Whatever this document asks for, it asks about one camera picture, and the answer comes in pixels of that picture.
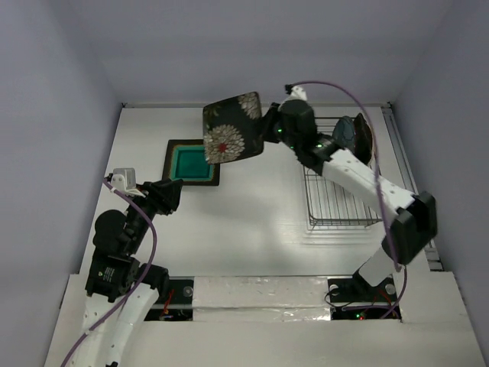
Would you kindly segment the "teal square plate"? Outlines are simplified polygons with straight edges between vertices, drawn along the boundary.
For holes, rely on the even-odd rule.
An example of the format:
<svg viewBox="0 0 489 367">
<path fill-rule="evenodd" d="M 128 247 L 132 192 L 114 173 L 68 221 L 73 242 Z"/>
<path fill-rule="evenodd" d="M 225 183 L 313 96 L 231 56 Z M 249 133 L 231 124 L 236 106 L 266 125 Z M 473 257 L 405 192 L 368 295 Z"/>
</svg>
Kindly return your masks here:
<svg viewBox="0 0 489 367">
<path fill-rule="evenodd" d="M 207 162 L 202 139 L 171 139 L 167 143 L 162 179 L 182 180 L 187 186 L 217 187 L 220 165 Z"/>
</svg>

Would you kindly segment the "blue round plate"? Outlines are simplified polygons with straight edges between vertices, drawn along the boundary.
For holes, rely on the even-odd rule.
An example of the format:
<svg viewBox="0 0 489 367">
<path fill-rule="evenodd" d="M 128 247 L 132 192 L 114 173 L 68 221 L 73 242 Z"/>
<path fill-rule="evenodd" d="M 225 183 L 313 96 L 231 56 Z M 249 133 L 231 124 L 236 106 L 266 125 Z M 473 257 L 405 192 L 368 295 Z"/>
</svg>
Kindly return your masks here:
<svg viewBox="0 0 489 367">
<path fill-rule="evenodd" d="M 349 116 L 342 116 L 335 124 L 332 137 L 339 145 L 351 152 L 355 151 L 356 132 L 354 120 Z"/>
</svg>

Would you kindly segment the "cream bird round plate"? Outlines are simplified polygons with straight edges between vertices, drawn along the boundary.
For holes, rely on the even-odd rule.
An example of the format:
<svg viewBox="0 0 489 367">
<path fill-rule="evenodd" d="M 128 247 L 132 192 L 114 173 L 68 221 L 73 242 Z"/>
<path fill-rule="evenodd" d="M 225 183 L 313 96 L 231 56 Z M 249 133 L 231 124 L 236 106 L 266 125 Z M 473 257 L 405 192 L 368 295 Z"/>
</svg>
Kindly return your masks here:
<svg viewBox="0 0 489 367">
<path fill-rule="evenodd" d="M 374 132 L 371 133 L 372 136 L 372 149 L 371 149 L 371 168 L 374 169 L 378 165 L 378 148 L 377 148 L 377 138 Z"/>
</svg>

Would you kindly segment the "floral square plate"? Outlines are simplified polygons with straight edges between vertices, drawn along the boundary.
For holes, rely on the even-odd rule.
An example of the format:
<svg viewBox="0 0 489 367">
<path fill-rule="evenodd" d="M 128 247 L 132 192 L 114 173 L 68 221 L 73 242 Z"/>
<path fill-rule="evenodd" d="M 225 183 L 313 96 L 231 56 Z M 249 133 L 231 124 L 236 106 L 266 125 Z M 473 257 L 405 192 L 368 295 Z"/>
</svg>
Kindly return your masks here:
<svg viewBox="0 0 489 367">
<path fill-rule="evenodd" d="M 372 132 L 362 113 L 353 119 L 354 124 L 354 156 L 363 164 L 369 165 L 373 157 Z"/>
<path fill-rule="evenodd" d="M 209 164 L 255 157 L 264 150 L 258 93 L 223 99 L 202 110 L 203 146 Z"/>
</svg>

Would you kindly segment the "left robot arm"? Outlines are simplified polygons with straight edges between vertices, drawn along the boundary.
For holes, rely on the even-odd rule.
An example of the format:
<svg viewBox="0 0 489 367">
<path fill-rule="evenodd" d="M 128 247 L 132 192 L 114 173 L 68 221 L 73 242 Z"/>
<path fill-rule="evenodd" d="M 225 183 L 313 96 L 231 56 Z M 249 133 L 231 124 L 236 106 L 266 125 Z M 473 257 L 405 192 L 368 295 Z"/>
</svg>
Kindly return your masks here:
<svg viewBox="0 0 489 367">
<path fill-rule="evenodd" d="M 87 276 L 83 334 L 68 366 L 120 366 L 128 344 L 150 308 L 169 293 L 169 271 L 154 264 L 155 216 L 169 216 L 179 204 L 183 182 L 160 180 L 105 185 L 128 203 L 106 210 L 95 221 L 95 250 Z"/>
</svg>

